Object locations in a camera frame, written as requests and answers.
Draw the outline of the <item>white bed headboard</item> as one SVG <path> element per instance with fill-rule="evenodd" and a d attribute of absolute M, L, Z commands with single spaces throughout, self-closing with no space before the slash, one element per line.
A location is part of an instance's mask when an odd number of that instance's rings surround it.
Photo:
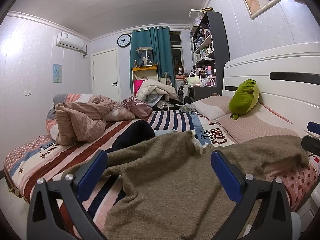
<path fill-rule="evenodd" d="M 259 88 L 258 103 L 304 131 L 319 124 L 319 42 L 273 48 L 228 61 L 223 95 L 232 97 L 238 86 L 252 79 Z"/>

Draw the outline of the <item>wall power socket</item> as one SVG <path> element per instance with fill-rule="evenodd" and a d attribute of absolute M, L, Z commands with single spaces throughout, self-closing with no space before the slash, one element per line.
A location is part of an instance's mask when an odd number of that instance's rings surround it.
<path fill-rule="evenodd" d="M 24 91 L 24 96 L 30 96 L 31 95 L 31 91 L 30 90 L 25 90 Z"/>

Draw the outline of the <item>brown knit sweater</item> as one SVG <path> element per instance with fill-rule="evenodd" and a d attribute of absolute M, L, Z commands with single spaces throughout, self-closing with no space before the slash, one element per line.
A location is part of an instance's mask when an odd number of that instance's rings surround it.
<path fill-rule="evenodd" d="M 187 131 L 110 152 L 85 208 L 108 239 L 210 239 L 234 208 L 214 150 Z"/>

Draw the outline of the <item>pink pillow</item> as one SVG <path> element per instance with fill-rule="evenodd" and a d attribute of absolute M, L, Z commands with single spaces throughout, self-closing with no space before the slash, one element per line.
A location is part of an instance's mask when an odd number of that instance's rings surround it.
<path fill-rule="evenodd" d="M 229 96 L 215 95 L 197 100 L 193 106 L 198 113 L 221 126 L 228 137 L 238 144 L 266 136 L 304 135 L 302 129 L 260 103 L 234 120 L 228 108 L 230 100 Z"/>

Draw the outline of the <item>striped bed blanket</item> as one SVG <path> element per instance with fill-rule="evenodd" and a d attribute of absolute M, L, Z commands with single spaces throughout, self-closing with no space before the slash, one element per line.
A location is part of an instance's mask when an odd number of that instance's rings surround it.
<path fill-rule="evenodd" d="M 234 144 L 221 126 L 198 113 L 178 110 L 153 112 L 148 124 L 154 130 L 193 130 L 201 144 L 228 146 Z M 130 121 L 109 122 L 103 135 L 89 143 L 61 146 L 47 135 L 11 151 L 4 160 L 4 174 L 9 190 L 29 201 L 39 178 L 59 180 L 64 170 L 91 159 L 98 150 L 106 150 L 129 126 Z M 280 177 L 286 187 L 291 209 L 299 209 L 319 179 L 319 157 L 309 155 L 309 165 L 297 163 L 280 165 L 267 172 L 269 178 Z M 103 178 L 83 206 L 99 229 L 105 226 L 107 213 L 125 195 L 120 176 Z"/>

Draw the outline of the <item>light blue garment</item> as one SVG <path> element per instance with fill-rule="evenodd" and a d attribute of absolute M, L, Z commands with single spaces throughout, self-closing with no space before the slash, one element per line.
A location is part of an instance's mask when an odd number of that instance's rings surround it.
<path fill-rule="evenodd" d="M 169 133 L 177 133 L 178 131 L 176 129 L 164 129 L 164 130 L 155 130 L 154 129 L 154 133 L 155 133 L 155 136 L 158 137 L 158 136 L 161 136 L 161 135 L 164 135 L 164 134 L 169 134 Z"/>

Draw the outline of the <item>white handbag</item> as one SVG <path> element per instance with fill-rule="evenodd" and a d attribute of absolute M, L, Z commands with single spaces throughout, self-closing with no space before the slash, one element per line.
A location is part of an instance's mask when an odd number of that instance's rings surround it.
<path fill-rule="evenodd" d="M 189 76 L 187 77 L 187 84 L 189 86 L 199 85 L 201 83 L 200 77 L 196 75 L 194 72 L 190 72 Z"/>

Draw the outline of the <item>pink satin bag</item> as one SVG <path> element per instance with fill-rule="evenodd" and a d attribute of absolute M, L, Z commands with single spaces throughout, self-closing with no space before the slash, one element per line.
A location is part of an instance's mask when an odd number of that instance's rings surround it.
<path fill-rule="evenodd" d="M 138 100 L 133 96 L 123 100 L 121 104 L 124 108 L 128 109 L 135 116 L 141 119 L 147 118 L 152 112 L 152 108 L 149 104 L 144 101 Z"/>

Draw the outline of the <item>black garment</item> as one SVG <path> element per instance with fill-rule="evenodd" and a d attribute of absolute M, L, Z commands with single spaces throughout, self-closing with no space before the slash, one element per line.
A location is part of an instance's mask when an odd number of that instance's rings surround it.
<path fill-rule="evenodd" d="M 155 137 L 152 127 L 144 120 L 139 120 L 131 124 L 117 139 L 112 146 L 106 150 L 107 153 L 131 147 L 140 142 L 150 140 Z"/>

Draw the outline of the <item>glass display case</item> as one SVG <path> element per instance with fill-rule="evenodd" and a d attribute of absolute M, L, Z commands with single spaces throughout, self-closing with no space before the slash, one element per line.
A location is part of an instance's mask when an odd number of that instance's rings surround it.
<path fill-rule="evenodd" d="M 153 65 L 153 48 L 152 47 L 138 47 L 136 49 L 138 53 L 138 65 L 139 66 L 152 66 Z"/>

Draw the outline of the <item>round wall clock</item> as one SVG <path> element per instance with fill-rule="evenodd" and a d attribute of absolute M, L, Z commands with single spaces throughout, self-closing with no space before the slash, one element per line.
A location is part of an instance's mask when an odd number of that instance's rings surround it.
<path fill-rule="evenodd" d="M 120 48 L 126 48 L 131 44 L 131 35 L 130 34 L 121 34 L 117 39 L 117 45 Z"/>

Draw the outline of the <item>black bookshelf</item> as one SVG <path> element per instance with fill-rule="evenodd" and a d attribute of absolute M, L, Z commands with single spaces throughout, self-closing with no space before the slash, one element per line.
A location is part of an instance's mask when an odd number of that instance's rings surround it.
<path fill-rule="evenodd" d="M 221 13 L 210 8 L 192 10 L 191 13 L 194 13 L 190 33 L 192 70 L 199 75 L 200 83 L 189 87 L 189 98 L 196 101 L 212 94 L 222 94 L 224 67 L 230 54 Z"/>

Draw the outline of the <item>blue wall poster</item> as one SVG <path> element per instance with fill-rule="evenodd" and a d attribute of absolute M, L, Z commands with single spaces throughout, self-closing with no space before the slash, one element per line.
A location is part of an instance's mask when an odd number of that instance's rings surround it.
<path fill-rule="evenodd" d="M 53 83 L 62 82 L 62 65 L 53 64 Z"/>

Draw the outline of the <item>green plush toy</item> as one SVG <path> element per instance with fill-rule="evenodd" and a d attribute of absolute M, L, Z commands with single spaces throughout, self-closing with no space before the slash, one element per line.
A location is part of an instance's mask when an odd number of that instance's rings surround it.
<path fill-rule="evenodd" d="M 252 79 L 241 83 L 231 98 L 228 108 L 231 118 L 237 120 L 239 116 L 246 114 L 256 106 L 259 100 L 259 88 L 257 82 Z"/>

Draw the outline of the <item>white air conditioner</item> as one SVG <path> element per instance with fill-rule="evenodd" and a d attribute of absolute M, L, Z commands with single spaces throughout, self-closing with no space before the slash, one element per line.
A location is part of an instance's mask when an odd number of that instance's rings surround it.
<path fill-rule="evenodd" d="M 83 39 L 64 31 L 57 35 L 56 46 L 78 51 L 83 57 L 87 56 L 87 46 L 84 44 Z"/>

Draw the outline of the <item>pink striped duvet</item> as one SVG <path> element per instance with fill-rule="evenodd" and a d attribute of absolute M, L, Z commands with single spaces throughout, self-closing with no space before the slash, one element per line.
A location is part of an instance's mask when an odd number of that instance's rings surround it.
<path fill-rule="evenodd" d="M 59 145 L 93 142 L 109 122 L 133 120 L 135 115 L 103 95 L 57 94 L 46 120 L 49 137 Z"/>

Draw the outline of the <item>yellow topped cabinet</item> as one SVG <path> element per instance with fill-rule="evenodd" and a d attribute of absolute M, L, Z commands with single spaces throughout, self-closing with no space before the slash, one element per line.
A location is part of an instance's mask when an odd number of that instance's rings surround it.
<path fill-rule="evenodd" d="M 147 79 L 158 80 L 158 69 L 155 66 L 141 66 L 131 69 L 133 93 L 136 96 L 142 83 Z"/>

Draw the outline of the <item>white door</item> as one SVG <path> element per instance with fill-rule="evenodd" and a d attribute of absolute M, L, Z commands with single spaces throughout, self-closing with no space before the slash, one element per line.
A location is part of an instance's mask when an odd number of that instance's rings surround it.
<path fill-rule="evenodd" d="M 120 101 L 117 49 L 109 49 L 92 55 L 93 93 Z"/>

